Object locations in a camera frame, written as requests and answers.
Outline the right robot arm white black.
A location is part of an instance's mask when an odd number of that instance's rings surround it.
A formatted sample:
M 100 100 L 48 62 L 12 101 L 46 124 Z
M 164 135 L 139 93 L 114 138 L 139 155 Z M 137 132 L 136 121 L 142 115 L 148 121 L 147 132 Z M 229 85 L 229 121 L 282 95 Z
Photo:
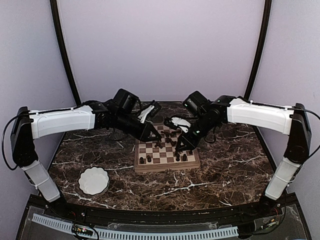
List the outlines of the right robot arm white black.
M 270 105 L 229 95 L 211 101 L 195 91 L 183 106 L 193 115 L 195 122 L 189 123 L 179 116 L 169 119 L 174 127 L 182 129 L 176 145 L 178 152 L 194 150 L 209 131 L 227 123 L 251 125 L 288 136 L 283 158 L 264 191 L 265 198 L 255 205 L 255 213 L 266 217 L 274 210 L 274 201 L 310 157 L 312 133 L 304 105 Z

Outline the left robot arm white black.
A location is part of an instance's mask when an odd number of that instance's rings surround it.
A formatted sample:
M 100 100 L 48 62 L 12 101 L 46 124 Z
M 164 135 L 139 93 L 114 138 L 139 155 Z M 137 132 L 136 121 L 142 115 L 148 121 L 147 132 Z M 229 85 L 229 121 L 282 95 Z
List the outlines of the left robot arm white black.
M 51 210 L 60 218 L 67 218 L 71 208 L 63 201 L 63 194 L 41 163 L 35 140 L 72 131 L 100 129 L 117 129 L 141 142 L 160 141 L 162 138 L 151 123 L 141 122 L 130 110 L 111 99 L 106 102 L 90 100 L 76 107 L 51 110 L 29 110 L 26 106 L 21 107 L 3 129 L 2 149 L 5 147 L 5 133 L 10 125 L 11 157 L 15 166 L 7 167 L 11 171 L 22 169 L 44 199 L 51 203 Z

